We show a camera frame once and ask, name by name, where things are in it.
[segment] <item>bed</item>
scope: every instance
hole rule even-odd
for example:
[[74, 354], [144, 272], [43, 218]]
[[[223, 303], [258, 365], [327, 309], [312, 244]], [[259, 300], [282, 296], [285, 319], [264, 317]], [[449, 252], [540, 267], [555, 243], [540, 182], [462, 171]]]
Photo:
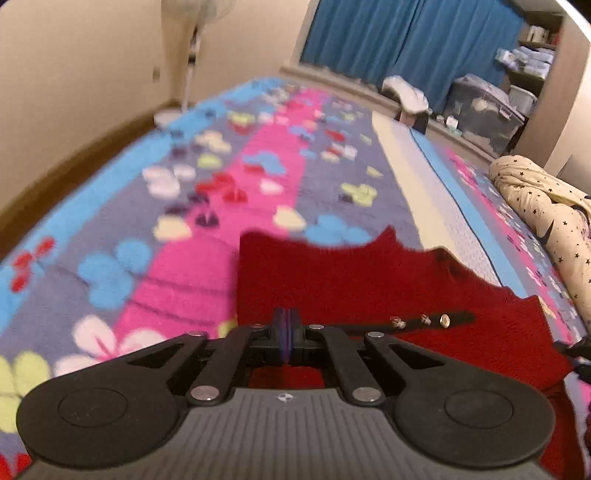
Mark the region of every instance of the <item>bed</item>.
[[[0, 469], [27, 464], [14, 414], [40, 382], [188, 330], [225, 335], [242, 232], [345, 247], [388, 225], [408, 248], [442, 245], [488, 282], [538, 295], [556, 340], [586, 334], [484, 172], [337, 96], [257, 79], [129, 146], [2, 263]], [[582, 437], [591, 395], [574, 374], [566, 388]]]

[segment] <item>black device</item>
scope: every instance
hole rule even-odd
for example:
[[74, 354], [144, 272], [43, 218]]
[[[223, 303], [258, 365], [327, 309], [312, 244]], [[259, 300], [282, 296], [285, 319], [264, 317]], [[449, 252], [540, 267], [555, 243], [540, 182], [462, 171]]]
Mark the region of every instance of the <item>black device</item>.
[[[22, 401], [23, 480], [550, 479], [554, 412], [516, 380], [343, 326], [191, 332], [57, 377]], [[358, 326], [351, 326], [358, 331]], [[321, 369], [326, 388], [248, 388], [252, 369]]]

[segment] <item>box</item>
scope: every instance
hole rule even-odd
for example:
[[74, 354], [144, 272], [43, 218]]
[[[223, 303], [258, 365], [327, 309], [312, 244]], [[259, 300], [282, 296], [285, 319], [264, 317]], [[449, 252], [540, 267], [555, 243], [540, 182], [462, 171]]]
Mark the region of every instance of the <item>box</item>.
[[529, 65], [531, 67], [535, 67], [537, 69], [546, 69], [546, 68], [550, 68], [550, 64], [542, 61], [542, 60], [536, 60], [534, 58], [531, 58], [527, 61], [526, 65]]
[[544, 27], [532, 25], [530, 31], [527, 34], [527, 40], [533, 43], [546, 43], [548, 41], [548, 34], [550, 32]]
[[509, 87], [509, 101], [521, 115], [529, 117], [538, 98], [523, 88], [511, 85]]
[[543, 66], [534, 66], [527, 64], [523, 67], [523, 71], [528, 75], [533, 75], [534, 77], [546, 80], [546, 78], [548, 78], [548, 74], [550, 73], [550, 64], [543, 63]]
[[443, 116], [455, 117], [464, 138], [495, 158], [525, 120], [505, 92], [472, 74], [454, 81]]
[[533, 51], [531, 53], [531, 58], [536, 61], [543, 61], [546, 63], [552, 63], [554, 61], [554, 52], [551, 50], [546, 51]]

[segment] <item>red cloth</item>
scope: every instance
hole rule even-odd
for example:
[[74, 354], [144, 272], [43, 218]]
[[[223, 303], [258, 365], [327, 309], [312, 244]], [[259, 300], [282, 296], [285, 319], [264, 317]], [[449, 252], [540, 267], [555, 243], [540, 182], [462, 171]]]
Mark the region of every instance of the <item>red cloth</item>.
[[[241, 325], [270, 323], [276, 307], [299, 309], [305, 324], [387, 325], [391, 316], [468, 310], [473, 323], [415, 330], [400, 338], [516, 378], [543, 391], [557, 415], [541, 463], [558, 478], [581, 479], [583, 461], [562, 379], [572, 367], [552, 346], [536, 296], [522, 300], [464, 267], [443, 248], [404, 248], [388, 228], [364, 247], [323, 249], [250, 232], [241, 238], [238, 292]], [[321, 387], [309, 368], [266, 369], [251, 385]]]

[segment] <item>plastic storage box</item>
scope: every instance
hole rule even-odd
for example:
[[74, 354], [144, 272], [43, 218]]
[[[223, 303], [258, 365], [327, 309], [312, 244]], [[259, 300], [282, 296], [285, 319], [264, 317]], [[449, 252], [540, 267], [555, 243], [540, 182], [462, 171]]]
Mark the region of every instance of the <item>plastic storage box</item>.
[[472, 74], [453, 82], [443, 115], [455, 117], [463, 137], [495, 158], [525, 120], [503, 90]]
[[515, 85], [509, 87], [509, 102], [523, 116], [530, 116], [538, 101], [536, 95]]

